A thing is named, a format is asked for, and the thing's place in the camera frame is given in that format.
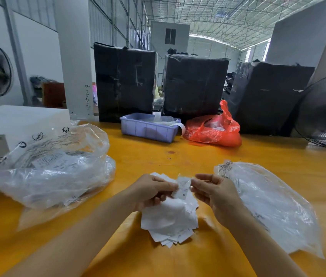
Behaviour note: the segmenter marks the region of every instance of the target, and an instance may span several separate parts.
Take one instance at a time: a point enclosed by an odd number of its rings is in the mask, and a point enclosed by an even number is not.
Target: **metal roof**
[[[277,21],[322,0],[145,0],[153,21],[190,24],[190,33],[244,49],[271,37]]]

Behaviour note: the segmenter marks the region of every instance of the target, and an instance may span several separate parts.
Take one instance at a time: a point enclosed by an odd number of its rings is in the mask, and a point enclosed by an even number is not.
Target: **plastic crate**
[[[154,120],[155,115],[133,113],[120,118],[122,134],[153,139],[160,142],[172,143],[175,138],[179,126],[165,126],[154,124],[152,122],[143,121]],[[161,117],[161,121],[171,121],[172,117]]]

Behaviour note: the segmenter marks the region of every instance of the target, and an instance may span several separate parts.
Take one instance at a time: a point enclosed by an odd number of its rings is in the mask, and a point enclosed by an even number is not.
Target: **white styrofoam box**
[[[67,109],[0,106],[0,157],[34,134],[70,126]]]

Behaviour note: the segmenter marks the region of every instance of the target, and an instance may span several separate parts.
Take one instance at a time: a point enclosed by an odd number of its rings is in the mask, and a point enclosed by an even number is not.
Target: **black plastic wrapping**
[[[218,114],[229,61],[228,58],[166,55],[162,115],[186,122],[194,117]]]
[[[241,134],[289,136],[290,113],[304,97],[314,67],[242,63],[228,99]]]
[[[151,114],[156,52],[94,43],[99,121],[119,123],[132,113]]]

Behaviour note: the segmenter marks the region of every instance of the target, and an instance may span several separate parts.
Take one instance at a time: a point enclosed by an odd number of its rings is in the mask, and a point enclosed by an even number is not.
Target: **table surface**
[[[270,170],[312,203],[323,231],[326,257],[326,149],[298,138],[242,136],[239,148],[189,142],[172,144],[121,134],[120,125],[95,123],[110,138],[108,155],[116,160],[116,177],[98,195],[50,222],[16,232],[22,206],[0,194],[0,275],[41,245],[89,214],[143,173],[212,173],[225,159],[257,163]],[[140,229],[141,214],[131,214],[91,263],[84,276],[255,276],[240,247],[215,220],[208,206],[197,209],[199,228],[171,249],[153,242]],[[298,251],[291,257],[309,277],[326,276],[326,258]]]

